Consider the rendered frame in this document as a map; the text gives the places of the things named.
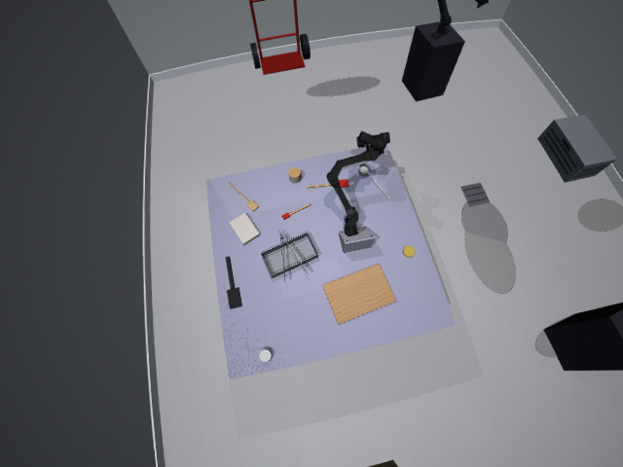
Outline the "wooden board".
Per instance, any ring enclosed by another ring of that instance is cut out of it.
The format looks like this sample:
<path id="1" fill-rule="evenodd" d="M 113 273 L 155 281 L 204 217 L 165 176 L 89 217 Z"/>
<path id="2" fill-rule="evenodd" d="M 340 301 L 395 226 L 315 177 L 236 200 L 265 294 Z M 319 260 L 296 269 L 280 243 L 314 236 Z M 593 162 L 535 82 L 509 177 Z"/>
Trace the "wooden board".
<path id="1" fill-rule="evenodd" d="M 379 264 L 322 286 L 338 325 L 396 302 Z"/>

